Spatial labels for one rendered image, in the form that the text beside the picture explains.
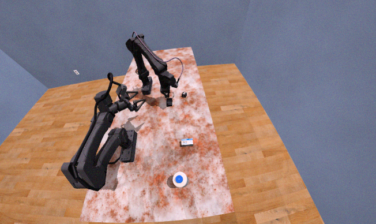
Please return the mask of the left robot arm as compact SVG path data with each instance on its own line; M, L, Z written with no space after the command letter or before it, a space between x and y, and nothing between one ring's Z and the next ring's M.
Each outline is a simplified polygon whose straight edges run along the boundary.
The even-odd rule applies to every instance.
M139 37L139 38L138 38ZM137 64L138 78L142 81L141 92L149 91L151 84L151 76L149 76L149 71L144 65L142 55L148 60L150 66L154 70L155 75L158 76L161 83L165 82L171 87L177 88L178 83L174 75L167 71L167 63L160 62L163 61L159 58L144 42L144 35L141 33L138 37L132 37L126 42L126 47L131 51L135 62ZM159 60L157 60L159 59ZM148 77L149 76L149 77ZM148 81L149 79L149 81ZM176 83L176 85L174 85Z

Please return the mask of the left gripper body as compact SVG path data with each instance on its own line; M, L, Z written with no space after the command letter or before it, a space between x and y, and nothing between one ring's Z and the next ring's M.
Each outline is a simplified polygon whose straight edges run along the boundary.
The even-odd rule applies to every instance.
M170 85L166 84L165 82L160 82L160 92L169 92L170 91Z

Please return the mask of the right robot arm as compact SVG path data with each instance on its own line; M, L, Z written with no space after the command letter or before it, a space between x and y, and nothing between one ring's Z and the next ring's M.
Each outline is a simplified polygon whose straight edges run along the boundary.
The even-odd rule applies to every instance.
M114 152L121 146L120 161L131 160L133 149L133 140L135 130L126 130L125 128L111 129L108 137L100 151L97 153L99 145L108 128L111 127L115 114L118 110L110 94L98 104L99 112L97 113L96 122L93 125L94 116L91 119L89 127L89 134L86 137L81 148L72 157L70 162L64 162L61 166L61 171L76 189L86 189L74 177L72 164L76 163L78 176L94 189L99 189L103 186L106 180L106 168ZM109 112L108 112L109 111ZM96 155L97 153L97 155Z

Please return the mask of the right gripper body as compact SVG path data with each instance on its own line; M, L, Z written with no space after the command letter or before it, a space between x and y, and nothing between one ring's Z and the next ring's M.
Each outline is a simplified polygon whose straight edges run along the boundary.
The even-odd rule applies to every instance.
M119 100L116 101L116 102L114 102L114 104L115 104L118 112L120 112L120 111L122 111L122 110L124 110L126 108L128 108L130 111L137 112L135 105L134 104L132 105L129 102L129 97L128 97L128 95L126 93L124 94L124 96L123 95L120 96L121 91L122 91L122 88L119 85L118 88L117 88L117 90L116 90L116 93L118 95Z

